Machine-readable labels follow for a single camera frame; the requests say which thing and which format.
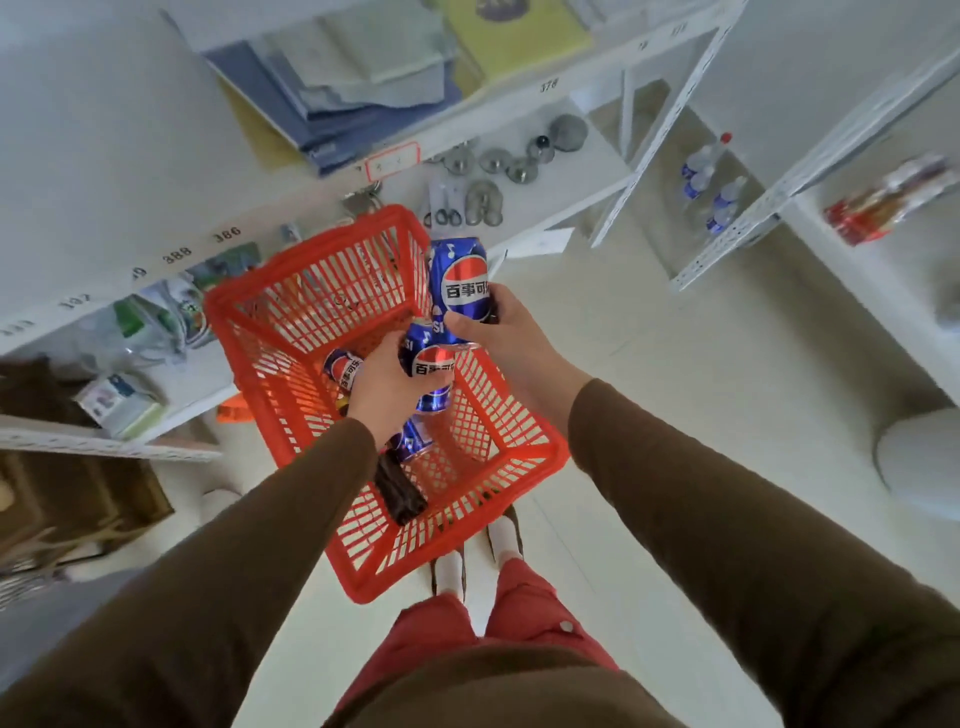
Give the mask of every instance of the white sock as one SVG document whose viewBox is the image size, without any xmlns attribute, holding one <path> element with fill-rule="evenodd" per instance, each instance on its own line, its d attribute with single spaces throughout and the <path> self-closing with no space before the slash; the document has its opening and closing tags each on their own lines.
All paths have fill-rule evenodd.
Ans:
<svg viewBox="0 0 960 728">
<path fill-rule="evenodd" d="M 437 574 L 438 595 L 450 592 L 464 600 L 464 560 L 459 551 L 450 551 L 437 559 L 434 573 Z"/>
<path fill-rule="evenodd" d="M 496 567 L 503 569 L 503 565 L 511 559 L 522 559 L 520 543 L 516 539 L 516 526 L 506 516 L 501 516 L 488 526 L 490 543 L 493 544 L 493 558 Z"/>
</svg>

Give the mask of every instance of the hand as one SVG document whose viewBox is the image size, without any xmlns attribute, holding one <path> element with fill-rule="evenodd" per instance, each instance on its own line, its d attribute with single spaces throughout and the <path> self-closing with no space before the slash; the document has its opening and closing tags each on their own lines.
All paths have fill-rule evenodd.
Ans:
<svg viewBox="0 0 960 728">
<path fill-rule="evenodd" d="M 498 324 L 481 324 L 453 311 L 446 312 L 444 324 L 457 336 L 486 349 L 514 396 L 566 437 L 573 401 L 592 377 L 557 353 L 509 288 L 491 283 L 490 292 L 496 301 Z"/>
<path fill-rule="evenodd" d="M 367 427 L 378 448 L 400 432 L 417 409 L 420 397 L 453 381 L 453 372 L 407 376 L 397 356 L 402 338 L 402 331 L 391 331 L 383 337 L 360 367 L 350 392 L 348 417 Z"/>
</svg>

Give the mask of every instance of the person's right hand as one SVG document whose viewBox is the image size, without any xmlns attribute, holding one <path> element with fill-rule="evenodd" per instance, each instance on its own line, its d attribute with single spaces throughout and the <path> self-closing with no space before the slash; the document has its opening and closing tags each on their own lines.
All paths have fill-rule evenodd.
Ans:
<svg viewBox="0 0 960 728">
<path fill-rule="evenodd" d="M 570 408 L 592 377 L 553 348 L 526 306 L 504 285 L 490 284 L 498 324 L 482 324 L 447 311 L 444 324 L 490 354 L 514 393 L 529 409 L 546 417 L 563 435 Z"/>
</svg>

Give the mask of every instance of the person's left hand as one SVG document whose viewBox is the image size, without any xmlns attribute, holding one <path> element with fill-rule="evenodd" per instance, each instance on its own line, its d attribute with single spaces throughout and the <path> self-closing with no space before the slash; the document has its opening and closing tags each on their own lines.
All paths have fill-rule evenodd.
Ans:
<svg viewBox="0 0 960 728">
<path fill-rule="evenodd" d="M 391 331 L 383 337 L 360 367 L 350 392 L 348 417 L 367 427 L 378 448 L 400 432 L 420 397 L 453 381 L 453 372 L 407 376 L 398 357 L 403 335 L 403 331 Z"/>
</svg>

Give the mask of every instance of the foot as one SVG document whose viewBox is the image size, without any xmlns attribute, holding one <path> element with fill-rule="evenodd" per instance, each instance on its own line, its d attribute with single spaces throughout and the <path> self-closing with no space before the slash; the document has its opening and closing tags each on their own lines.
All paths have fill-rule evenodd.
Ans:
<svg viewBox="0 0 960 728">
<path fill-rule="evenodd" d="M 467 563 L 462 546 L 431 561 L 430 573 L 433 576 L 433 596 L 453 594 L 460 601 L 467 597 Z"/>
<path fill-rule="evenodd" d="M 511 559 L 523 559 L 520 521 L 514 506 L 511 505 L 500 518 L 487 526 L 487 538 L 499 570 Z"/>
</svg>

